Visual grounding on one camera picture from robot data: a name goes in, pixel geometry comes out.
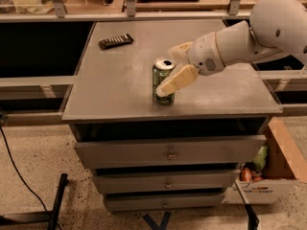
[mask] green can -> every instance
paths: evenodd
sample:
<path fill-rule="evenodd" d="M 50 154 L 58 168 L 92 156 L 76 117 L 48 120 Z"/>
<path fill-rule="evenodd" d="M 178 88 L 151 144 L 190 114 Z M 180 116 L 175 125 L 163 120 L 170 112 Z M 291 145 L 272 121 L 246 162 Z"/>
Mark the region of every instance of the green can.
<path fill-rule="evenodd" d="M 175 93 L 160 97 L 156 94 L 156 88 L 170 76 L 175 67 L 174 61 L 166 58 L 157 59 L 153 65 L 153 99 L 160 104 L 172 104 L 174 101 Z"/>

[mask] can lid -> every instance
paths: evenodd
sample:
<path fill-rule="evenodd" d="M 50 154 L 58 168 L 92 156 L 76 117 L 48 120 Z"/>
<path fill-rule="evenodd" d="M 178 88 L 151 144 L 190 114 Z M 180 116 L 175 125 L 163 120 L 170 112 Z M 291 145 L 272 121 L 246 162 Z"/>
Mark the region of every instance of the can lid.
<path fill-rule="evenodd" d="M 154 66 L 160 70 L 171 70 L 175 68 L 176 64 L 171 59 L 159 58 L 155 61 Z"/>

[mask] black remote control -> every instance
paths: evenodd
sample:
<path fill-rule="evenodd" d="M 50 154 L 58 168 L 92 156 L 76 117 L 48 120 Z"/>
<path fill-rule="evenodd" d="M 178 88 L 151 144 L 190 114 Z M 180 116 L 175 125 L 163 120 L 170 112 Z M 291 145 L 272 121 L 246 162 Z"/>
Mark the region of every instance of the black remote control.
<path fill-rule="evenodd" d="M 99 46 L 102 50 L 106 50 L 124 44 L 131 44 L 133 41 L 134 41 L 133 38 L 129 34 L 122 34 L 119 36 L 114 36 L 111 38 L 106 38 L 101 40 L 99 42 Z"/>

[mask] floor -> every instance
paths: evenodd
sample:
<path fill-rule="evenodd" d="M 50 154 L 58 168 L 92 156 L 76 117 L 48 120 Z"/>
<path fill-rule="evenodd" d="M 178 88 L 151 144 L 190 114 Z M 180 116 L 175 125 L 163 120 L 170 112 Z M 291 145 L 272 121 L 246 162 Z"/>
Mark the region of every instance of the floor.
<path fill-rule="evenodd" d="M 282 118 L 307 159 L 307 117 Z M 17 168 L 26 182 L 52 209 L 62 173 L 68 173 L 60 208 L 61 229 L 151 230 L 143 217 L 149 214 L 160 224 L 163 212 L 128 212 L 111 214 L 91 182 L 91 172 L 83 168 L 74 151 L 75 139 L 58 113 L 13 114 L 3 127 Z M 39 201 L 18 178 L 0 138 L 0 215 L 41 211 Z M 298 183 L 272 205 L 255 205 L 261 230 L 306 229 L 307 185 Z M 248 229 L 242 205 L 220 205 L 171 211 L 168 230 Z M 47 223 L 6 226 L 11 229 L 46 229 Z"/>

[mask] gray drawer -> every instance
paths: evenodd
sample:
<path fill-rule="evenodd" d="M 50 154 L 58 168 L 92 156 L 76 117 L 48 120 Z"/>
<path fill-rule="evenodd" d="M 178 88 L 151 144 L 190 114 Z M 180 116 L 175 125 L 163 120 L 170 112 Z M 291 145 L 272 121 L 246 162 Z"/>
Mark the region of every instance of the gray drawer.
<path fill-rule="evenodd" d="M 106 208 L 111 211 L 167 210 L 216 206 L 222 203 L 224 194 L 216 195 L 164 195 L 126 198 L 107 198 Z"/>
<path fill-rule="evenodd" d="M 251 161 L 264 135 L 78 143 L 86 169 Z"/>
<path fill-rule="evenodd" d="M 239 170 L 155 172 L 93 176 L 100 194 L 231 187 Z"/>

